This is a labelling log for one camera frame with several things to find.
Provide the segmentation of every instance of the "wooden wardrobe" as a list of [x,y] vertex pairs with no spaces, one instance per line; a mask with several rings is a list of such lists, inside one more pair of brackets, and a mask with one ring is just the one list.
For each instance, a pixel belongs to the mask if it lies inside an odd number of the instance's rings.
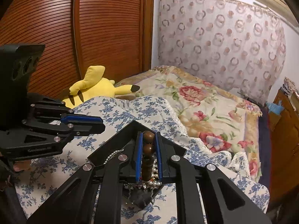
[[90,65],[105,66],[115,81],[148,70],[152,11],[153,0],[13,0],[0,45],[45,44],[29,91],[57,97]]
[[272,142],[270,203],[279,203],[299,185],[299,115],[280,89],[274,103],[279,101],[284,107],[280,116],[269,114]]

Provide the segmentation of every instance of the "sheer patterned curtain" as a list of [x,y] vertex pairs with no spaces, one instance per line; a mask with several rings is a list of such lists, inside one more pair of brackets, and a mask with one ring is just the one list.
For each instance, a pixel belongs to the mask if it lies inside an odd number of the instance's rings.
[[264,103],[282,71],[280,19],[236,0],[160,0],[159,64]]

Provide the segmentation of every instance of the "blue floral blanket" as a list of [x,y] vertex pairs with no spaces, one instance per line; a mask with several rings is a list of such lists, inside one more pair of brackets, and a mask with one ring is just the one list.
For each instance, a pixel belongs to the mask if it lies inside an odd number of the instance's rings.
[[[61,155],[32,160],[31,169],[19,175],[16,192],[24,213],[29,217],[46,199],[83,164],[101,144],[132,120],[161,132],[164,137],[184,146],[185,158],[205,166],[216,164],[264,212],[269,203],[268,189],[250,179],[247,156],[239,152],[231,157],[227,151],[212,153],[200,138],[187,136],[184,125],[168,101],[144,96],[133,101],[109,97],[93,98],[74,109],[76,113],[100,116],[106,130],[100,135],[77,136]],[[121,223],[177,223],[175,184],[167,184],[144,210],[123,199]]]

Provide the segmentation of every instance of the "brown wooden bead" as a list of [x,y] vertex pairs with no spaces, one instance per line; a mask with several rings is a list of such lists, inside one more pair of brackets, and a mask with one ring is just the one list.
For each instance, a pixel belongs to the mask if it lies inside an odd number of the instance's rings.
[[143,181],[149,181],[152,177],[152,166],[154,164],[154,158],[152,156],[144,156],[142,158],[141,175]]
[[152,156],[154,154],[154,146],[152,144],[144,144],[143,154],[145,156]]
[[147,144],[152,144],[152,142],[154,141],[154,137],[155,134],[153,132],[150,132],[148,130],[143,132],[143,141]]

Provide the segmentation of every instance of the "quilt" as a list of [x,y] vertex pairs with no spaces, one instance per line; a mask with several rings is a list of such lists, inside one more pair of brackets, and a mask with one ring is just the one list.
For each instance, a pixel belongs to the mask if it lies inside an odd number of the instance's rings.
[[154,95],[167,99],[186,127],[188,136],[200,138],[212,153],[245,152],[251,178],[259,181],[262,173],[258,117],[262,113],[257,105],[175,66],[156,67],[126,78],[116,86],[122,84],[140,86],[140,90],[129,98]]
[[[75,113],[102,117],[106,130],[88,137],[77,136],[61,155],[32,160],[31,169],[19,174],[16,192],[24,213],[29,217],[44,201],[83,164],[87,157],[132,120],[161,132],[164,137],[184,146],[185,158],[205,166],[216,164],[261,210],[269,203],[268,189],[250,179],[247,156],[239,152],[232,157],[228,151],[212,153],[200,138],[189,137],[186,127],[177,118],[167,100],[143,96],[132,101],[96,97],[74,109]],[[167,184],[144,210],[123,199],[121,223],[176,223],[175,184]]]

